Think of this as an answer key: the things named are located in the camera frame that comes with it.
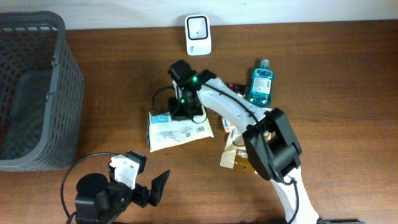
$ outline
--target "mouthwash bottle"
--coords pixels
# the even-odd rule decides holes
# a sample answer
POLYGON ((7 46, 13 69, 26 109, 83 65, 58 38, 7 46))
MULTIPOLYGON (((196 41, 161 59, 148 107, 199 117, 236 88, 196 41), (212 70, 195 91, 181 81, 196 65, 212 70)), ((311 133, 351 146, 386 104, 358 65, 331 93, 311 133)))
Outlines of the mouthwash bottle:
POLYGON ((258 107, 268 107, 271 104, 271 86, 274 80, 274 72, 269 70, 269 60, 261 60, 260 68, 254 69, 251 78, 249 102, 258 107))

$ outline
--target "gray basket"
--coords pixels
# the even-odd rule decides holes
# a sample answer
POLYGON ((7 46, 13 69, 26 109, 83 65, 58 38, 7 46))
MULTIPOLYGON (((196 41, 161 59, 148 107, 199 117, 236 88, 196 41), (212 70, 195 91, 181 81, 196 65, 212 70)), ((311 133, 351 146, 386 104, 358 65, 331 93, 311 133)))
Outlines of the gray basket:
POLYGON ((83 94, 60 16, 0 14, 0 170, 70 166, 83 94))

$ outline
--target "wooden table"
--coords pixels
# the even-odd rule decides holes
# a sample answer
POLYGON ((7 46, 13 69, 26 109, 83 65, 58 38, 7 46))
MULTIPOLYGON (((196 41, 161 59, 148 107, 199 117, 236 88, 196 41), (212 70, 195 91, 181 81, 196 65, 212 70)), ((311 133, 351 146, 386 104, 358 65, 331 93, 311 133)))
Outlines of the wooden table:
MULTIPOLYGON (((284 217, 271 183, 220 167, 224 132, 150 153, 146 111, 169 85, 168 67, 185 59, 225 82, 248 83, 259 60, 275 72, 272 106, 288 115, 302 145, 302 176, 315 210, 327 220, 398 222, 398 21, 212 27, 210 55, 189 57, 184 29, 68 31, 86 81, 78 157, 139 151, 148 157, 140 184, 170 169, 158 207, 131 205, 125 223, 269 222, 284 217)), ((108 173, 108 157, 78 166, 65 186, 108 173)), ((0 172, 1 223, 65 223, 59 186, 65 170, 0 172)))

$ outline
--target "white wall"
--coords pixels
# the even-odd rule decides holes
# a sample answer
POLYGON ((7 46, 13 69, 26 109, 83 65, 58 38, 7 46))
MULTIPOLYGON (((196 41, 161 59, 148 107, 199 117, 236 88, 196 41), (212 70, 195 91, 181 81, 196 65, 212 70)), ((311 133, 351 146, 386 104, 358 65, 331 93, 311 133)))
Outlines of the white wall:
POLYGON ((0 0, 0 12, 48 10, 67 29, 183 26, 189 14, 211 25, 398 19, 398 0, 0 0))

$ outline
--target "bottle label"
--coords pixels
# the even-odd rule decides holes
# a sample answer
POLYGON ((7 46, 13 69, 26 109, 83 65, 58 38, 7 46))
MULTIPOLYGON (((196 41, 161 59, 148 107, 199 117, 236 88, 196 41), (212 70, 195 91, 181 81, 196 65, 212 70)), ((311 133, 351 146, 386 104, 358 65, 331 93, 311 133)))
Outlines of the bottle label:
POLYGON ((271 92, 271 80, 268 78, 254 78, 253 91, 268 94, 271 92))

